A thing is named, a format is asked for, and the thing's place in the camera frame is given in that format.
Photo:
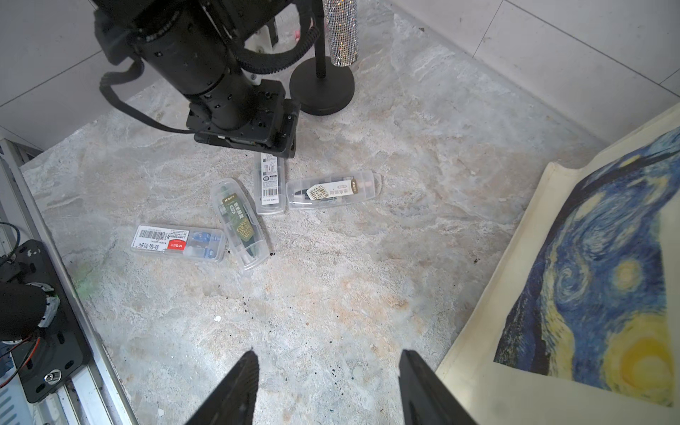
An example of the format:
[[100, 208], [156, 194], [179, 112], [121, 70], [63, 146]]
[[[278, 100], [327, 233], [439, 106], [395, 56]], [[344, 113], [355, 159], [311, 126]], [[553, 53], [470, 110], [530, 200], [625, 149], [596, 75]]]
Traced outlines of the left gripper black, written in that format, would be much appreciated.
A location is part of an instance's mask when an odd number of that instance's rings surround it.
[[223, 80], [191, 101], [186, 125], [204, 145], [292, 159], [299, 113], [300, 103], [286, 97], [280, 81]]

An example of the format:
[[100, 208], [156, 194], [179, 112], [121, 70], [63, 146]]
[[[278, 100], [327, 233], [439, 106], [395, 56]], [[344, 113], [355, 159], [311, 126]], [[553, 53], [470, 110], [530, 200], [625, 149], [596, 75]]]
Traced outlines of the glitter microphone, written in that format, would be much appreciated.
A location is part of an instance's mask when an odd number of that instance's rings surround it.
[[358, 5], [355, 0], [323, 0], [330, 58], [335, 67], [350, 67], [358, 58]]

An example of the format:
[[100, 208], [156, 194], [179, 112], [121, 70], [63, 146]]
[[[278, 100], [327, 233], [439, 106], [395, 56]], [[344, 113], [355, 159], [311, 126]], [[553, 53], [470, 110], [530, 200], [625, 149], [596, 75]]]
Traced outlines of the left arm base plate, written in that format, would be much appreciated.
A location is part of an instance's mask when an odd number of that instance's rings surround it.
[[1, 261], [1, 343], [19, 368], [29, 403], [43, 401], [92, 359], [67, 294], [43, 242], [20, 245]]

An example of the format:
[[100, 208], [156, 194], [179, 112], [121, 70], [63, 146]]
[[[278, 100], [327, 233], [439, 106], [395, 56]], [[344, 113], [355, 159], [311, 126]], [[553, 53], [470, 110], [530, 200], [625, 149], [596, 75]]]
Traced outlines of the clear compass case barcode label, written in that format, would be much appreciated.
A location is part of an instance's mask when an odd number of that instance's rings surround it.
[[286, 208], [285, 159], [257, 152], [254, 158], [253, 186], [258, 215], [282, 214]]

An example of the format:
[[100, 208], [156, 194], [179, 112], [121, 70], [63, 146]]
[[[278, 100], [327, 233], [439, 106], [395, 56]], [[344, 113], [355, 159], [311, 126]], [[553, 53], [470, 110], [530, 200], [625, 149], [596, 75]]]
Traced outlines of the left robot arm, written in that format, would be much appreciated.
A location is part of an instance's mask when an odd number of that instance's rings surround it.
[[[245, 42], [282, 12], [286, 1], [98, 1], [95, 35], [106, 58], [125, 72], [103, 75], [99, 90], [118, 111], [197, 143], [294, 157], [301, 106], [271, 74], [295, 65], [322, 34], [317, 1], [295, 2], [300, 38], [280, 53]], [[154, 68], [189, 102], [186, 126], [168, 127], [118, 98], [114, 87]]]

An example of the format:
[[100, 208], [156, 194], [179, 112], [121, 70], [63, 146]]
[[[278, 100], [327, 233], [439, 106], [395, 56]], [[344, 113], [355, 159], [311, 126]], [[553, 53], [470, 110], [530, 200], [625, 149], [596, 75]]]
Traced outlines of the clear case red white label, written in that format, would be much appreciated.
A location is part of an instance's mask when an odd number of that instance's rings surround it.
[[224, 232], [216, 228], [141, 224], [130, 248], [137, 253], [220, 262], [226, 242]]

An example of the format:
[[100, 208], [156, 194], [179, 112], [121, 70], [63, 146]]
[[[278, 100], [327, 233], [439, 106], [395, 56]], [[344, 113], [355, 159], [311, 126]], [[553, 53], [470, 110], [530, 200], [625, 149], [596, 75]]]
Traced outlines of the black microphone stand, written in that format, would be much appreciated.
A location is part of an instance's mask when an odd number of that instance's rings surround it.
[[335, 67], [326, 55], [325, 16], [322, 0], [312, 1], [313, 22], [320, 30], [314, 45], [314, 59], [299, 64], [290, 78], [290, 95], [301, 111], [327, 116], [345, 109], [352, 101], [355, 81], [349, 67]]

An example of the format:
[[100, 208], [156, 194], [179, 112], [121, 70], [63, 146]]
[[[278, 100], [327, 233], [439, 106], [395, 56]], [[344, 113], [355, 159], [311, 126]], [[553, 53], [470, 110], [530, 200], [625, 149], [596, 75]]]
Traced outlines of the aluminium mounting rail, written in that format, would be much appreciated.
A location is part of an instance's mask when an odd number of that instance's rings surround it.
[[1, 422], [135, 424], [21, 173], [38, 154], [1, 141]]

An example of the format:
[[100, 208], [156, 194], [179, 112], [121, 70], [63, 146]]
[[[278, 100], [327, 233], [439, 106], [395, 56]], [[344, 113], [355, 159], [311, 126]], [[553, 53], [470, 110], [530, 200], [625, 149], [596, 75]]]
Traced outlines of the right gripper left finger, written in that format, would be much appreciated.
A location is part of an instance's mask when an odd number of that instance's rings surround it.
[[253, 350], [245, 352], [187, 425], [251, 425], [259, 389], [260, 366]]

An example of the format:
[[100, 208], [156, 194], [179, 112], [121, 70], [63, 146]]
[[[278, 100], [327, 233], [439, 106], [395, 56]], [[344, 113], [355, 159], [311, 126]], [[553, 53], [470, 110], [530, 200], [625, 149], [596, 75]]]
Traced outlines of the small clear compass case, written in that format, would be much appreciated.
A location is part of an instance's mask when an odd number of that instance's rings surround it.
[[376, 198], [381, 189], [381, 175], [370, 170], [291, 180], [285, 186], [290, 210], [357, 204]]

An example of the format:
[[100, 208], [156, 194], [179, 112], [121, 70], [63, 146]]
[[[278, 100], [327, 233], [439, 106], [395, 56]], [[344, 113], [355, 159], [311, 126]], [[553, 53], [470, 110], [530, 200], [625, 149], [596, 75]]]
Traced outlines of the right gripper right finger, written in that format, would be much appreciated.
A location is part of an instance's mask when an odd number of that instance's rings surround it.
[[398, 382], [406, 425], [476, 422], [414, 350], [400, 356]]

